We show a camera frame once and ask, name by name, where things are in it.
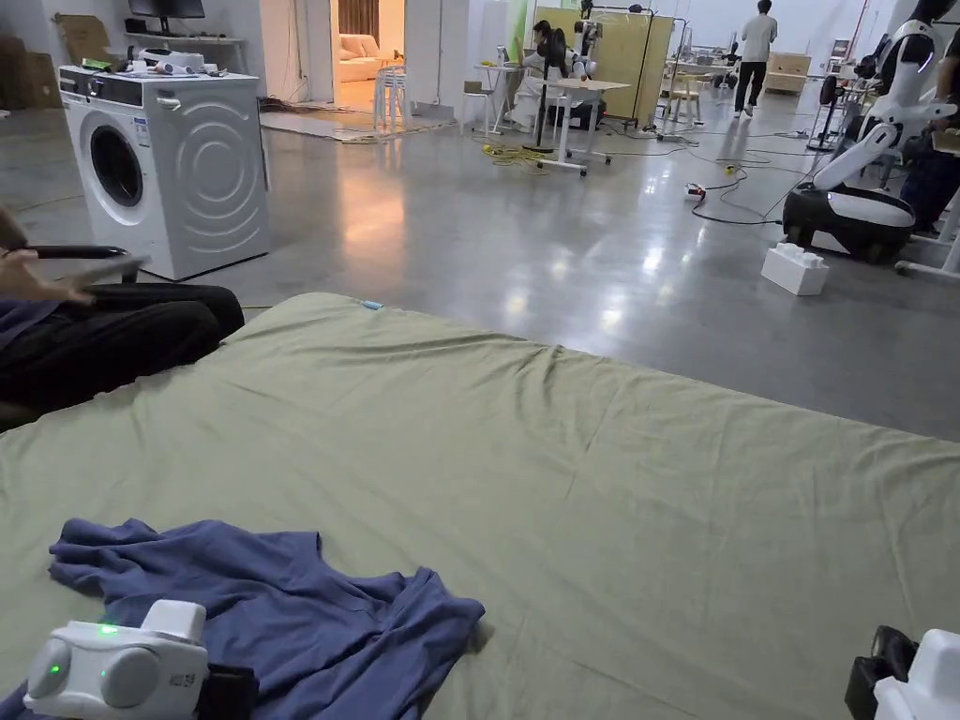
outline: monitor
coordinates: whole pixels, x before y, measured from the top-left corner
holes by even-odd
[[[203,0],[129,0],[134,15],[160,18],[160,30],[170,34],[168,17],[206,17]]]

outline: mattress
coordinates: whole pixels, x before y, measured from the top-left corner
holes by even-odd
[[[958,627],[958,479],[955,444],[302,296],[0,438],[0,689],[99,618],[47,576],[65,520],[219,518],[483,602],[427,718],[843,717],[877,624]]]

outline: black pants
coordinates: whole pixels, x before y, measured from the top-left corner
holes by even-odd
[[[188,365],[243,326],[224,288],[96,285],[89,307],[64,303],[0,350],[0,400],[46,413],[137,377]]]
[[[766,77],[766,62],[740,63],[740,82],[736,87],[736,106],[734,107],[737,112],[743,109],[743,101],[747,99],[747,85],[750,86],[750,104],[756,105],[756,101],[760,98],[760,90],[763,89],[763,80]]]
[[[960,188],[960,157],[938,153],[929,137],[917,152],[915,167],[903,181],[900,199],[910,203],[917,232],[932,232],[950,199]]]

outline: wooden cabinet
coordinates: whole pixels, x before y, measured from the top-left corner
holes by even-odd
[[[810,56],[797,53],[770,53],[764,87],[774,92],[799,95],[804,91],[810,71]]]

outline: white washing machine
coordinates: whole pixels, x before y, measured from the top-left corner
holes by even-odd
[[[60,68],[98,244],[172,280],[270,250],[257,78],[128,78]]]

